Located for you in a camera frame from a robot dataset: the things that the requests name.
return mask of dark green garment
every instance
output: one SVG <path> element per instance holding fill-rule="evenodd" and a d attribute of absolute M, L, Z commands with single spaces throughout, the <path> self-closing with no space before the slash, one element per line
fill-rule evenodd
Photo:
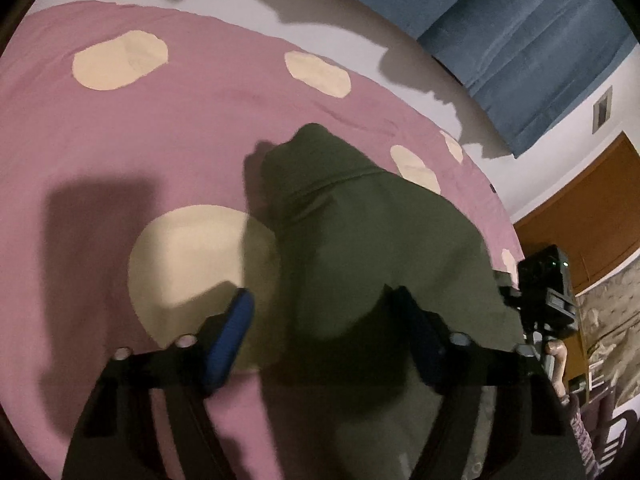
<path fill-rule="evenodd" d="M 484 241 L 447 200 L 318 124 L 269 152 L 262 176 L 290 319 L 263 394 L 287 478 L 406 480 L 440 396 L 420 383 L 383 289 L 405 285 L 452 330 L 511 350 L 522 327 Z"/>

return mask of pink fabric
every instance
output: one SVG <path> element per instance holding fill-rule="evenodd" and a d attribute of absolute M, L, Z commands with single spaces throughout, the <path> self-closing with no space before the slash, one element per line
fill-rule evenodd
<path fill-rule="evenodd" d="M 169 63 L 114 91 L 73 78 L 74 53 L 133 29 L 161 38 Z M 182 206 L 246 210 L 243 163 L 259 141 L 318 122 L 395 173 L 389 149 L 402 144 L 480 229 L 496 269 L 503 249 L 522 258 L 489 181 L 456 162 L 439 127 L 352 72 L 344 99 L 306 86 L 286 69 L 290 50 L 213 18 L 76 2 L 28 16 L 0 58 L 0 402 L 52 478 L 113 349 L 156 347 L 127 293 L 136 237 Z M 207 407 L 251 478 L 279 478 L 257 376 Z"/>

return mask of beige circle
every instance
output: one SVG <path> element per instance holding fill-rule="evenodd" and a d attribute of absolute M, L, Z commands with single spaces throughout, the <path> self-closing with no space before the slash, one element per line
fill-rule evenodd
<path fill-rule="evenodd" d="M 137 81 L 168 59 L 164 41 L 143 30 L 130 30 L 76 53 L 72 73 L 87 88 L 115 90 Z"/>
<path fill-rule="evenodd" d="M 436 174 L 427 168 L 422 159 L 414 152 L 396 144 L 391 147 L 391 158 L 404 179 L 440 194 L 440 184 Z"/>
<path fill-rule="evenodd" d="M 511 283 L 513 283 L 514 288 L 518 288 L 518 263 L 510 250 L 502 250 L 502 262 L 507 267 L 507 272 L 511 275 Z"/>
<path fill-rule="evenodd" d="M 462 159 L 465 158 L 465 152 L 462 150 L 462 147 L 458 144 L 457 140 L 451 137 L 447 132 L 440 130 L 440 133 L 444 137 L 444 141 L 447 143 L 449 153 L 453 155 L 453 158 L 455 158 L 459 164 L 462 164 Z"/>
<path fill-rule="evenodd" d="M 163 214 L 142 231 L 129 256 L 129 297 L 147 333 L 163 348 L 224 312 L 245 286 L 255 317 L 236 368 L 264 367 L 282 353 L 284 320 L 274 308 L 275 236 L 246 213 L 193 205 Z"/>
<path fill-rule="evenodd" d="M 307 52 L 287 52 L 284 55 L 287 70 L 294 79 L 332 97 L 345 97 L 351 91 L 349 73 Z"/>

